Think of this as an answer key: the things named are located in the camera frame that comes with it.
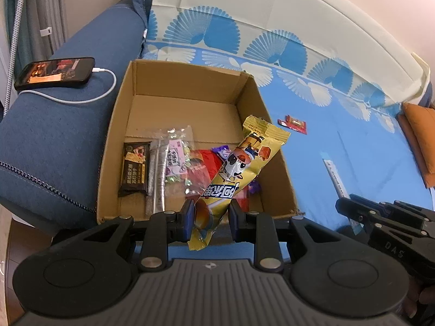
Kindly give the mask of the red gold candy packet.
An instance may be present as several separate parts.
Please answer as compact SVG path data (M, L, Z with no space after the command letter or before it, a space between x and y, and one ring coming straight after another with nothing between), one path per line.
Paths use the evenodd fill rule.
M290 115L286 115L285 122L288 128L291 130L297 131L298 133L302 133L304 135L307 134L307 125L305 121L298 120L293 118Z

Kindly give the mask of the yellow snack bar packet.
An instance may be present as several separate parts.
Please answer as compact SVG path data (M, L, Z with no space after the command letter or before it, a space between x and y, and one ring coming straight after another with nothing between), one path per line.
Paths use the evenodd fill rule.
M188 242L193 251L209 245L234 195L259 175L290 137L289 132L253 115L244 120L243 133L243 141L224 160L195 203L194 228Z

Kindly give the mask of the red chocolate bar packet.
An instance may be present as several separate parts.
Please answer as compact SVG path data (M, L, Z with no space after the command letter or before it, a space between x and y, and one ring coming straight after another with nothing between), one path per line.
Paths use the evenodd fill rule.
M277 122L280 126L289 128L288 123L286 121L279 119Z

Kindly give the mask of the white blue thin stick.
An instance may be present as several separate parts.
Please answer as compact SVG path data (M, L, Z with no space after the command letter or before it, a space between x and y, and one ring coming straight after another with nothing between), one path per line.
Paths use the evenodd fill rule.
M326 152L321 153L321 158L323 163L327 169L327 172L330 176L331 181L333 182L334 188L338 194L339 198L350 198L347 189L344 186L344 183L338 173L338 169L336 168L334 162L331 160L330 156ZM352 231L355 236L357 236L363 229L363 226L360 223L353 219L349 219L349 224L352 228Z

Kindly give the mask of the black gold biscuit packet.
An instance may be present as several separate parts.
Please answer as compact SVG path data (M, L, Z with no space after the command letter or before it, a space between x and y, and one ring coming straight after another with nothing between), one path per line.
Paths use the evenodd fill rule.
M147 195L150 142L124 143L118 196Z

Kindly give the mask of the orange cushion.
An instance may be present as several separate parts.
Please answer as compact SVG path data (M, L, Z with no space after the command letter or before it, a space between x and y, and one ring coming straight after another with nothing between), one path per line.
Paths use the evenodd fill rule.
M397 116L399 125L414 154L427 189L434 187L435 133L434 109L403 103Z

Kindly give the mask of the clear pink snack bag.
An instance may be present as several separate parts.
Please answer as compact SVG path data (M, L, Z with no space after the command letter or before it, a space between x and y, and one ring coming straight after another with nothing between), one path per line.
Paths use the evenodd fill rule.
M187 196L192 186L188 177L189 154L195 148L191 126L157 129L150 138L150 144L160 138L169 139L164 196Z

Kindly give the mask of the clear dark cookie sleeve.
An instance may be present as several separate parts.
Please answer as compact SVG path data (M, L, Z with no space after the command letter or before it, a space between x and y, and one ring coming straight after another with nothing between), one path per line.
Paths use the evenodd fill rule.
M150 218L152 214L163 212L165 209L164 194L168 151L168 138L154 140L150 145L147 197L145 201L147 218Z

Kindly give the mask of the red snack packet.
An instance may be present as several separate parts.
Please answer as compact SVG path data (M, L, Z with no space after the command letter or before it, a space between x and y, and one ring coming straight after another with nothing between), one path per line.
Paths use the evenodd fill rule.
M195 149L189 154L188 177L196 187L196 195L211 183L223 161L210 149Z

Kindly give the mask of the cream folded cloth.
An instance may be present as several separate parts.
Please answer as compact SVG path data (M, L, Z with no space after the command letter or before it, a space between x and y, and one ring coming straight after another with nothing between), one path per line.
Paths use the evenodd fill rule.
M428 89L428 85L431 82L431 68L430 66L415 52L411 53L411 56L413 57L413 59L419 64L419 66L422 69L423 75L421 77L421 87L420 87L420 91L418 93L419 97L422 97L427 89Z

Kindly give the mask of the purple candy wrapper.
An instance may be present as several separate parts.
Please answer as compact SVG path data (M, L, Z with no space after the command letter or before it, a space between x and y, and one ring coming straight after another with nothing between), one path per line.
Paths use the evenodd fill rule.
M225 161L232 153L228 145L222 145L212 148L213 153L215 153L222 161Z

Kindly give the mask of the blue white patterned sheet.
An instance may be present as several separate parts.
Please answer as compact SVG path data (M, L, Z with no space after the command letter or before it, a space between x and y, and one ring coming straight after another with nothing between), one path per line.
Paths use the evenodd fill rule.
M273 120L293 116L307 134L283 149L297 203L335 229L347 220L321 158L349 193L427 209L427 189L397 115L419 97L419 64L347 0L133 0L147 19L144 58L251 74Z

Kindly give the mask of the black smartphone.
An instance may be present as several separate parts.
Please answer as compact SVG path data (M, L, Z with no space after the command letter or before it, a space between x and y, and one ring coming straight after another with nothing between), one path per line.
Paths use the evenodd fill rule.
M85 85L95 67L93 57L40 60L27 64L14 83L15 90Z

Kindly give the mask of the brown cardboard box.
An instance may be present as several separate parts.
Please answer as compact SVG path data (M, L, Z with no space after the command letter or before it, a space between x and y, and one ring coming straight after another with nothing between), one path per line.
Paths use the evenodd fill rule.
M118 195L126 142L150 141L161 130L190 127L198 149L235 147L243 140L243 122L250 115L273 122L254 78L243 71L168 61L130 62L106 137L98 223L121 215L147 219L143 194Z

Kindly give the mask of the grey curtain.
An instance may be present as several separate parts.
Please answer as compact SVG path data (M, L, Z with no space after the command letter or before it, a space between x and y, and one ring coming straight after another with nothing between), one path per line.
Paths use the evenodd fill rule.
M13 86L27 63L46 60L66 42L64 0L1 0L1 37L8 47L2 106L16 98Z

